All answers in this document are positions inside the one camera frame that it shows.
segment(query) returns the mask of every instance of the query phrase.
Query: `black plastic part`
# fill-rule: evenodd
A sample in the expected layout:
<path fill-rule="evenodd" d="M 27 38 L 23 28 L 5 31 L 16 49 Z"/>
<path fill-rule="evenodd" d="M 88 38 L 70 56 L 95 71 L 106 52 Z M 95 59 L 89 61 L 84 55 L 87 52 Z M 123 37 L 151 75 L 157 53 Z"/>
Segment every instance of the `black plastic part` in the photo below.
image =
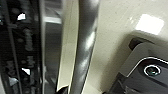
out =
<path fill-rule="evenodd" d="M 68 86 L 61 88 L 56 94 L 68 94 Z"/>
<path fill-rule="evenodd" d="M 153 43 L 147 39 L 143 39 L 143 38 L 140 38 L 140 37 L 136 37 L 136 38 L 133 38 L 130 43 L 129 43 L 129 48 L 131 50 L 133 50 L 138 44 L 140 43 L 144 43 L 144 42 L 148 42 L 148 43 Z"/>

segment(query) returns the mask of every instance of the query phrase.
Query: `black device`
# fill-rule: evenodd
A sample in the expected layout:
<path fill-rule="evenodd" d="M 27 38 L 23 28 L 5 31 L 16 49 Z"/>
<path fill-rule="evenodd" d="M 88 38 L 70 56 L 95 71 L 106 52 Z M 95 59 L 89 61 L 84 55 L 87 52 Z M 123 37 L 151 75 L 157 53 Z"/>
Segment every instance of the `black device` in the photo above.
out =
<path fill-rule="evenodd" d="M 129 47 L 130 56 L 104 94 L 167 94 L 168 50 L 142 38 L 133 38 Z"/>

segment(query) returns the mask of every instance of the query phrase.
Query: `round button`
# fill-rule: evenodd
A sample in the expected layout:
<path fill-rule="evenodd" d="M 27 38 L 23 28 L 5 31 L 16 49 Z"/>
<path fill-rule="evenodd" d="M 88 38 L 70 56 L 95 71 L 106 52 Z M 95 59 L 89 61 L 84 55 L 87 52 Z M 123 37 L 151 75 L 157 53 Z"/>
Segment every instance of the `round button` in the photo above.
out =
<path fill-rule="evenodd" d="M 157 76 L 161 73 L 161 70 L 158 66 L 156 65 L 148 65 L 144 68 L 144 73 L 147 76 Z"/>

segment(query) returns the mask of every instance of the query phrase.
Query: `metal rod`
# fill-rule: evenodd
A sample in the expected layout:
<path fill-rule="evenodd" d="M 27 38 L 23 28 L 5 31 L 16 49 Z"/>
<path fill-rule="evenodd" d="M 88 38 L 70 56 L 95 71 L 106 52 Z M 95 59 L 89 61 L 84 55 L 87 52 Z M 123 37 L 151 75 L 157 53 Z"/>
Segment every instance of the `metal rod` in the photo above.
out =
<path fill-rule="evenodd" d="M 79 0 L 79 31 L 70 94 L 81 94 L 88 73 L 97 31 L 100 0 Z"/>

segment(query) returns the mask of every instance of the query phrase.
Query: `vertical bar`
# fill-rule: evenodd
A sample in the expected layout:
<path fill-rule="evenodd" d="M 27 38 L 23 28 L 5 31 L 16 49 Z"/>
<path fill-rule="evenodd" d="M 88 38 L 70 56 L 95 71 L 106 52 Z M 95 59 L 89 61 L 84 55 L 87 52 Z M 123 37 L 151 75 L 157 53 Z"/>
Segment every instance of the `vertical bar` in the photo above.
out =
<path fill-rule="evenodd" d="M 62 0 L 42 0 L 43 94 L 55 94 L 62 47 Z"/>
<path fill-rule="evenodd" d="M 88 73 L 97 31 L 99 0 L 79 0 L 79 31 L 70 94 L 81 94 Z"/>

